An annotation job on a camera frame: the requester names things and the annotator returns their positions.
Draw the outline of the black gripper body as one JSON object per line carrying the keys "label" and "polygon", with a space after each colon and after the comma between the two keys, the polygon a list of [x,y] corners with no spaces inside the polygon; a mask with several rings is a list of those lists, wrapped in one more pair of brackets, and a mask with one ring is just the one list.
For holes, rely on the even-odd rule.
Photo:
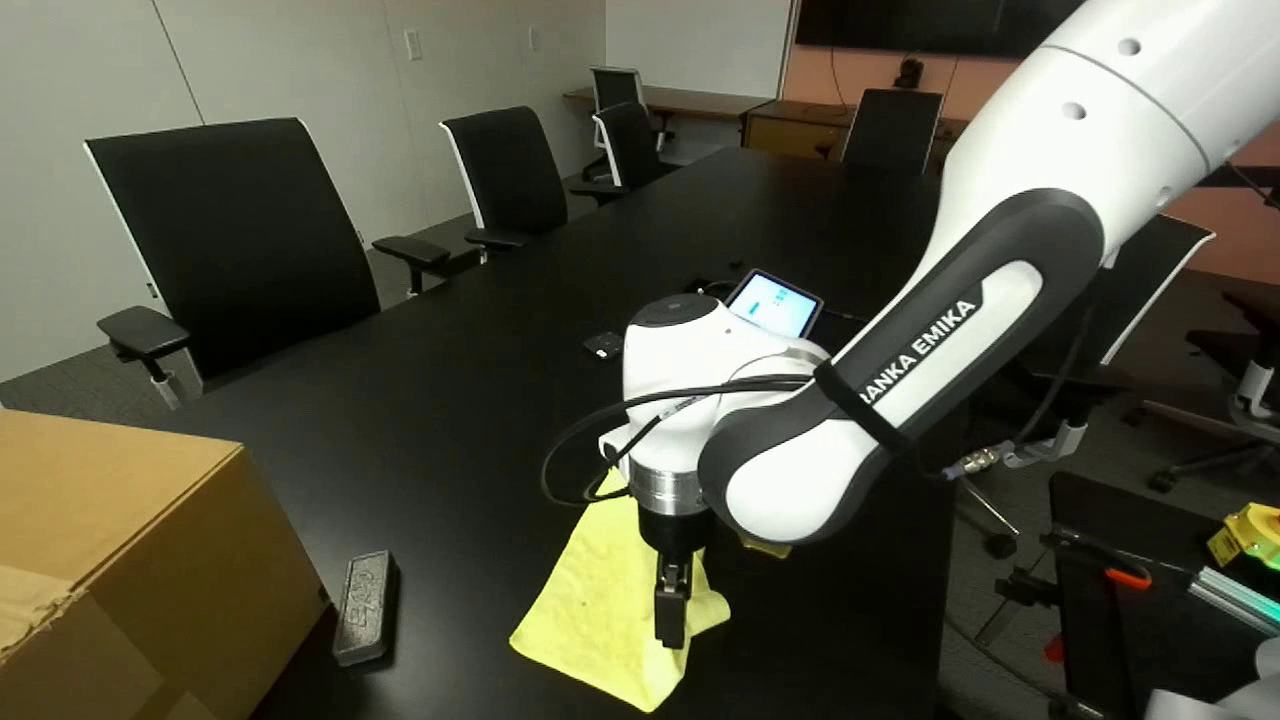
{"label": "black gripper body", "polygon": [[658,552],[658,593],[659,597],[693,597],[693,552],[709,545],[713,516],[666,516],[646,507],[640,512],[640,537]]}

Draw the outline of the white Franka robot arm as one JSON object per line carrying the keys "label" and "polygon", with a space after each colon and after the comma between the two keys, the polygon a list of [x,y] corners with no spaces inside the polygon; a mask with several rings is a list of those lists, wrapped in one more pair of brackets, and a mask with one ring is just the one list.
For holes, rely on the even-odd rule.
{"label": "white Franka robot arm", "polygon": [[792,292],[646,306],[600,438],[658,552],[653,636],[689,641],[713,524],[755,545],[845,529],[890,470],[1122,261],[1175,197],[1280,122],[1280,0],[1083,0],[944,155],[901,292],[835,354]]}

